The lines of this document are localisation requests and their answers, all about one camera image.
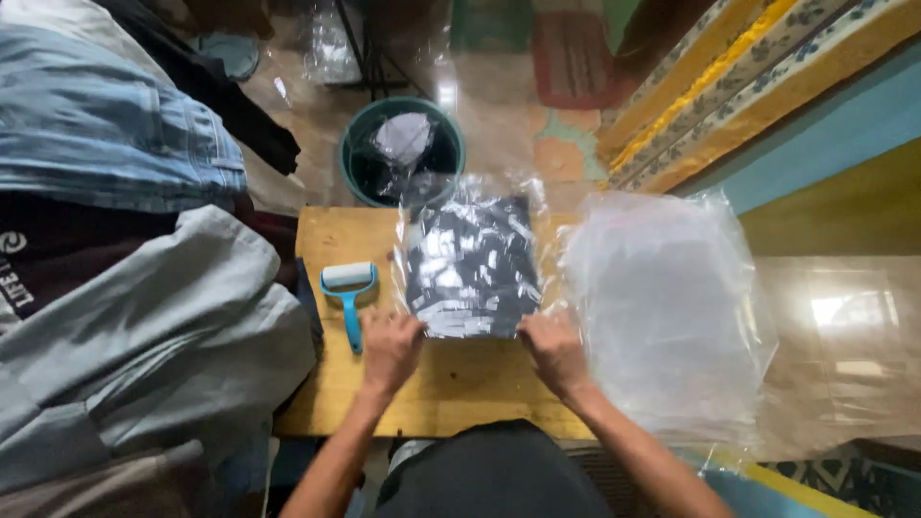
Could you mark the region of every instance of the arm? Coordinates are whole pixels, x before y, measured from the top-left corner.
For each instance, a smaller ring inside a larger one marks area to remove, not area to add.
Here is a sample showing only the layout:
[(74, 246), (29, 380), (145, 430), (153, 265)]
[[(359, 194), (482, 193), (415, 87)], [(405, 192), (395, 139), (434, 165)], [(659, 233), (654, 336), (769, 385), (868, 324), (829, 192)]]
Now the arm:
[(668, 516), (731, 518), (715, 492), (645, 430), (608, 402), (589, 377), (578, 334), (565, 312), (525, 316), (519, 334), (537, 373)]
[(365, 378), (345, 419), (310, 463), (280, 518), (343, 516), (384, 410), (419, 365), (425, 325), (410, 315), (362, 314)]

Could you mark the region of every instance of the green bucket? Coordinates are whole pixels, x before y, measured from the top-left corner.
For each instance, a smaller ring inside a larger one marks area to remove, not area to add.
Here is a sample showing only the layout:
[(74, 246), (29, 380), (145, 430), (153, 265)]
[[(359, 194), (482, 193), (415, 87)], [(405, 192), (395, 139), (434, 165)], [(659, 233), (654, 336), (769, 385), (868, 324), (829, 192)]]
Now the green bucket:
[(437, 172), (446, 172), (452, 175), (452, 181), (448, 182), (445, 190), (427, 200), (426, 204), (436, 203), (448, 197), (455, 183), (454, 181), (463, 173), (467, 157), (467, 147), (464, 145), (463, 135), (454, 119), (441, 110), (438, 105), (417, 97), (390, 97), (378, 100), (368, 104), (355, 117), (352, 117), (348, 126), (345, 127), (342, 139), (339, 141), (339, 171), (342, 173), (345, 184), (348, 185), (352, 194), (366, 205), (391, 208), (396, 207), (398, 204), (381, 201), (379, 196), (370, 192), (368, 184), (373, 179), (369, 179), (367, 176), (373, 174), (373, 171), (368, 172), (367, 156), (355, 152), (352, 146), (355, 142), (370, 138), (387, 119), (411, 112), (424, 113), (434, 124), (435, 141), (433, 142), (433, 147), (437, 147), (437, 149), (433, 149), (431, 152), (438, 154), (442, 160), (449, 161), (449, 164), (447, 164), (448, 171)]

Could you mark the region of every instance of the forearm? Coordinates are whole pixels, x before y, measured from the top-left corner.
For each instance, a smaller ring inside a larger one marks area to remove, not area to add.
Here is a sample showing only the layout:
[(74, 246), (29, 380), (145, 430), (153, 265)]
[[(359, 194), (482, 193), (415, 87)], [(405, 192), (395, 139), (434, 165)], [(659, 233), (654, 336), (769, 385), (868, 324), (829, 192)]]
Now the forearm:
[(336, 432), (317, 453), (280, 518), (333, 518), (345, 515), (361, 476), (371, 436), (391, 397), (363, 387)]
[(566, 403), (668, 516), (733, 516), (729, 507), (700, 477), (611, 405), (595, 385), (580, 389), (568, 397)]

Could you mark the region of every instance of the lint roller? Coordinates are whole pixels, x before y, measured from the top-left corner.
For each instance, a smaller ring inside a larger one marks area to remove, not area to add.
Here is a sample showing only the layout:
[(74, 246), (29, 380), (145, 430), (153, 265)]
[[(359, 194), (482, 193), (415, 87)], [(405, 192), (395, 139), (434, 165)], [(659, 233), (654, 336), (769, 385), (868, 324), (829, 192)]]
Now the lint roller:
[[(378, 282), (378, 267), (374, 263), (353, 263), (351, 265), (327, 266), (320, 272), (320, 289), (330, 297), (339, 297), (343, 302), (345, 332), (348, 344), (355, 354), (361, 354), (361, 327), (358, 326), (358, 311), (355, 297), (371, 289)], [(355, 291), (330, 291), (330, 288), (364, 284)]]

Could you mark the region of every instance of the wooden table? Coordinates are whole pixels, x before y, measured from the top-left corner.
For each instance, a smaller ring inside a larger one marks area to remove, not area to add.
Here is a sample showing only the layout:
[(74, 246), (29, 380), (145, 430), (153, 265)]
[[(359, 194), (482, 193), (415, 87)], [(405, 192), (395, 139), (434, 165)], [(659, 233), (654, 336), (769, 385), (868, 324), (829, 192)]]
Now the wooden table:
[[(320, 291), (320, 271), (330, 265), (372, 261), (380, 271), (380, 286), (377, 299), (365, 303), (395, 308), (389, 255), (397, 219), (396, 209), (301, 210), (297, 255), (303, 258), (313, 285), (325, 344), (307, 383), (275, 421), (277, 435), (329, 435), (342, 422), (361, 383), (362, 357), (349, 349), (341, 309)], [(553, 215), (535, 229), (539, 248), (540, 243), (555, 241), (559, 225), (574, 220), (570, 214)], [(542, 270), (554, 271), (549, 255)], [(538, 380), (528, 353), (517, 341), (431, 339), (426, 340), (418, 371), (397, 394), (375, 434), (448, 437), (473, 425), (513, 418), (529, 419), (557, 438), (593, 438)]]

